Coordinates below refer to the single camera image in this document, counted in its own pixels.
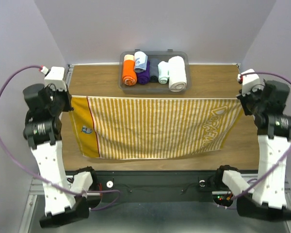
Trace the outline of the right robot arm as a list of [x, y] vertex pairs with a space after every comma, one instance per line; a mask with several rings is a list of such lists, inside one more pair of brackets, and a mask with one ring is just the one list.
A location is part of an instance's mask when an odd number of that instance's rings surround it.
[[286, 159], [291, 146], [291, 116], [283, 113], [290, 93], [287, 84], [278, 81], [242, 80], [240, 100], [245, 115], [253, 116], [259, 143], [257, 182], [250, 187], [239, 170], [228, 165], [216, 170], [213, 183], [228, 188], [236, 199], [240, 216], [270, 222], [291, 220], [285, 198]]

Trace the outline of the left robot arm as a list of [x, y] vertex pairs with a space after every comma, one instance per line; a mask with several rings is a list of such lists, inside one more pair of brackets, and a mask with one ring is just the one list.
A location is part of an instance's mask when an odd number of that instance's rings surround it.
[[78, 169], [69, 184], [62, 156], [62, 112], [72, 111], [71, 95], [60, 92], [54, 84], [33, 84], [23, 90], [29, 108], [25, 118], [24, 138], [44, 178], [45, 214], [42, 228], [56, 228], [89, 217], [87, 191], [98, 187], [92, 167]]

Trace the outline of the yellow striped towel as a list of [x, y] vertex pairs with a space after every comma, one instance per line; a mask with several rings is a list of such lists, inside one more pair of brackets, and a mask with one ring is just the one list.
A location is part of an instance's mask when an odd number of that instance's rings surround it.
[[235, 99], [72, 98], [83, 156], [172, 159], [220, 150], [242, 107]]

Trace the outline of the light blue towel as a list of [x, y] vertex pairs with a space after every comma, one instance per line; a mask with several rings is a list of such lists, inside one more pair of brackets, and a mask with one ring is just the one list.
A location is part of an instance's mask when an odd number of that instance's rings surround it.
[[136, 73], [141, 73], [141, 72], [146, 70], [147, 59], [148, 59], [148, 56], [144, 52], [142, 52], [142, 51], [135, 52], [135, 54], [134, 54], [134, 62], [135, 62], [134, 71]]

